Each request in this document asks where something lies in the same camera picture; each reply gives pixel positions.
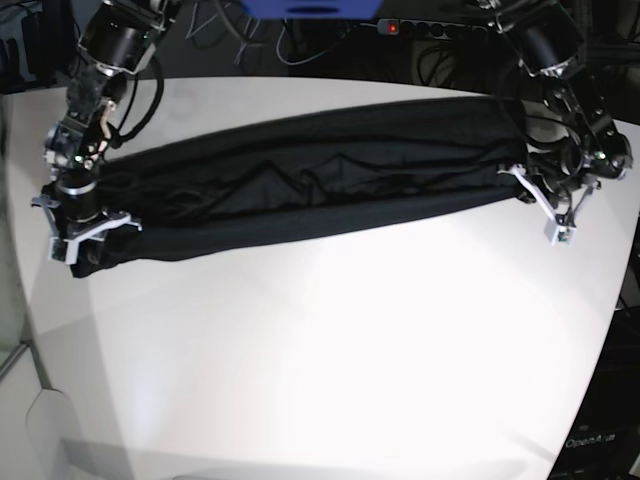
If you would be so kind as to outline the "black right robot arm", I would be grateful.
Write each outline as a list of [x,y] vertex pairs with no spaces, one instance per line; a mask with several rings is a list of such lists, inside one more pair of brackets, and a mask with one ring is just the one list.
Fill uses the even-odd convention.
[[100,168],[106,151],[120,141],[110,118],[125,96],[127,79],[158,65],[156,49],[181,6],[179,1],[104,1],[84,29],[78,46],[87,62],[67,89],[65,116],[45,141],[52,183],[31,201],[50,227],[50,259],[72,266],[83,245],[102,243],[123,226],[141,226],[130,213],[102,206]]

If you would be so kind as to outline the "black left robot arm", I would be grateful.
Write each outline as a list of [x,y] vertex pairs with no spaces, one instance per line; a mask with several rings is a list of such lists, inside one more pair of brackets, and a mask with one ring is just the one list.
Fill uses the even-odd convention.
[[604,180],[621,180],[633,166],[630,143],[614,124],[595,80],[579,59],[583,38],[557,1],[481,1],[481,15],[514,50],[516,66],[541,81],[547,122],[565,129],[554,141],[534,139],[514,124],[533,152],[504,168],[547,217],[551,244],[573,241],[576,218]]

